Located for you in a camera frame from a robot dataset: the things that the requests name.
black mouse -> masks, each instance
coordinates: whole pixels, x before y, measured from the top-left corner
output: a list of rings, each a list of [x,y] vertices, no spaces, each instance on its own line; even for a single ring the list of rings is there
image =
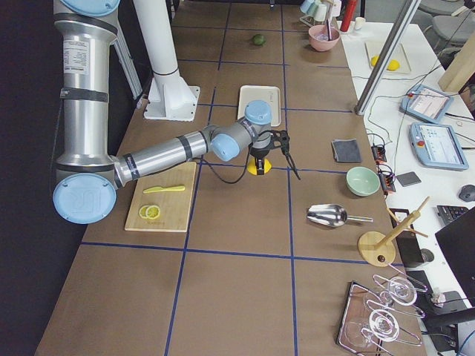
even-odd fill
[[[459,198],[464,202],[475,201],[475,185],[464,185],[459,193]]]

blue and white electronic device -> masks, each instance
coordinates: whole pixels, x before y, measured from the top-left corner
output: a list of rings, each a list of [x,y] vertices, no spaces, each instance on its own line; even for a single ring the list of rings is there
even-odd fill
[[[422,121],[438,124],[452,101],[452,96],[419,84],[402,99],[399,110]]]
[[[413,123],[409,134],[422,165],[455,171],[468,169],[467,159],[451,126]]]

yellow knife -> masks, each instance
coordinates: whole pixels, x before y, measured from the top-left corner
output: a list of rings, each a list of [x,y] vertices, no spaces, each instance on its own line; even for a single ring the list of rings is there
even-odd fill
[[[185,186],[184,185],[176,185],[174,187],[160,187],[159,185],[155,187],[150,187],[147,188],[143,191],[144,194],[147,193],[158,193],[159,191],[184,191]]]

black keyboard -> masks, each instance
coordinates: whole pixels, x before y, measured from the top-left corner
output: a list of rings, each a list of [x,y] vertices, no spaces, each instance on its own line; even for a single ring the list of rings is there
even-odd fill
[[[444,224],[448,225],[468,211],[465,206],[438,205],[437,210]]]

warning label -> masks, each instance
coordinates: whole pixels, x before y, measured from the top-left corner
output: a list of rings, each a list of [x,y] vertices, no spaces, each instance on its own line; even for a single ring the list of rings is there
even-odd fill
[[[89,42],[64,41],[64,72],[72,74],[89,74]]]

